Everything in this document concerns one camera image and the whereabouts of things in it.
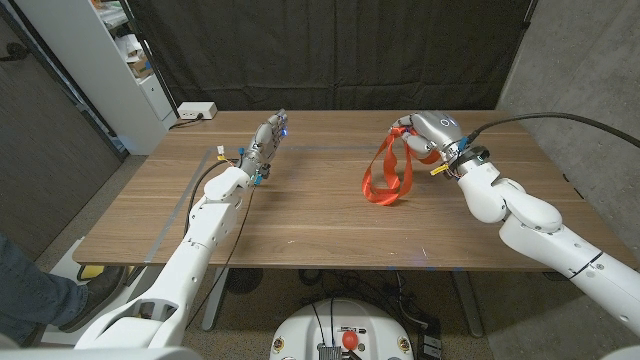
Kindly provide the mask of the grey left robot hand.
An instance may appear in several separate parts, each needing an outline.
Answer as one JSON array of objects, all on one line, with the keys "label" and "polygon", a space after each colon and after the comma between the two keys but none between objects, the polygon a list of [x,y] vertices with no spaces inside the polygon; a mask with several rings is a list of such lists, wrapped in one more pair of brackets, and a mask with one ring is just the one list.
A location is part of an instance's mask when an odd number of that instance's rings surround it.
[{"label": "grey left robot hand", "polygon": [[288,135],[287,124],[286,111],[280,109],[257,128],[245,149],[239,167],[255,185],[269,177],[271,160],[281,141]]}]

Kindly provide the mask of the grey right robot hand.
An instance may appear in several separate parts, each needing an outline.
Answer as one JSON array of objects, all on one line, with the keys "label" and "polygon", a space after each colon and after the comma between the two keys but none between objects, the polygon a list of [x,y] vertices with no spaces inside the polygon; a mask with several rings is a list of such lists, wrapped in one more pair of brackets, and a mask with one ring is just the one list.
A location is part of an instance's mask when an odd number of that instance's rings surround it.
[{"label": "grey right robot hand", "polygon": [[473,168],[489,162],[489,150],[470,146],[459,123],[440,111],[420,111],[403,116],[392,124],[409,147],[411,155],[421,161],[446,165],[449,177],[461,178]]}]

